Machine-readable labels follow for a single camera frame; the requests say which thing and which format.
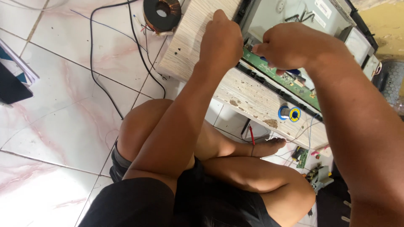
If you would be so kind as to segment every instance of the green circuit board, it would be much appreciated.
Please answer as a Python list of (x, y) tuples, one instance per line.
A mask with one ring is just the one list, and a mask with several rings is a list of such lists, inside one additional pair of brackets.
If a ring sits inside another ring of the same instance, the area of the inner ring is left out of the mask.
[(278, 84), (282, 85), (290, 92), (300, 97), (302, 100), (310, 104), (312, 107), (316, 108), (320, 111), (320, 105), (318, 104), (318, 99), (315, 94), (313, 94), (310, 89), (299, 82), (296, 82), (288, 74), (284, 74), (282, 76), (278, 76), (276, 72), (276, 68), (269, 68), (266, 61), (263, 61), (259, 58), (259, 56), (251, 53), (246, 48), (243, 48), (243, 60), (247, 63), (253, 65), (255, 68), (259, 69), (263, 74), (267, 77), (271, 78)]

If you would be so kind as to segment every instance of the label sticker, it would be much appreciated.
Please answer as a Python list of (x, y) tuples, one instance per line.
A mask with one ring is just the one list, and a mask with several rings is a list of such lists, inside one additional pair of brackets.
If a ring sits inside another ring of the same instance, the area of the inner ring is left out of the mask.
[(321, 17), (318, 16), (318, 14), (313, 11), (314, 14), (314, 19), (321, 25), (321, 27), (326, 28), (327, 24), (321, 19)]
[(323, 0), (316, 0), (314, 4), (320, 9), (321, 12), (329, 19), (331, 17), (331, 9), (323, 2)]

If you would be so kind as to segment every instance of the wooden board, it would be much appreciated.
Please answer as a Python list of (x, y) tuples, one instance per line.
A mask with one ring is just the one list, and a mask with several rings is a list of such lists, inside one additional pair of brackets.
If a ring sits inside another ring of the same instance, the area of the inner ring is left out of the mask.
[[(232, 19), (239, 3), (240, 0), (192, 0), (157, 71), (180, 81), (188, 81), (194, 65), (199, 60), (200, 42), (205, 26), (212, 19), (213, 13), (217, 9), (222, 9), (227, 17)], [(293, 105), (239, 70), (233, 68), (227, 72), (213, 98), (230, 104), (238, 113), (285, 136), (289, 141), (301, 134), (293, 142), (309, 148), (309, 130), (306, 129), (312, 117), (303, 112), (301, 119), (296, 123), (290, 120), (281, 121), (278, 109), (284, 104), (289, 107)], [(313, 121), (312, 149), (328, 144), (324, 124), (317, 123), (317, 120)]]

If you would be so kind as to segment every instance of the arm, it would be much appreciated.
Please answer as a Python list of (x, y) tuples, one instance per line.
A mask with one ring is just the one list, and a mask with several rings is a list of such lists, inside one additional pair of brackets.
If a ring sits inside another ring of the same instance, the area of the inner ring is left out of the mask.
[(179, 96), (145, 141), (124, 179), (156, 178), (175, 193), (200, 134), (213, 93), (226, 72), (242, 56), (242, 35), (222, 10), (208, 22), (199, 62)]
[(286, 23), (268, 30), (253, 51), (279, 69), (304, 67), (313, 80), (335, 162), (351, 193), (352, 226), (402, 225), (404, 123), (344, 43)]

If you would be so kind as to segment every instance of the blue screwdriver handle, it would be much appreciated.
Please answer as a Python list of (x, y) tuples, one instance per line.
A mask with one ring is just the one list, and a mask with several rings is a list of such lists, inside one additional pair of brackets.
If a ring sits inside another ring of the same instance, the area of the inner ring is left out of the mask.
[[(268, 62), (268, 60), (265, 57), (260, 57), (260, 59)], [(286, 70), (286, 72), (289, 72), (289, 73), (292, 73), (292, 74), (295, 74), (298, 76), (300, 75), (300, 70), (298, 70), (298, 69), (289, 69), (289, 70)]]

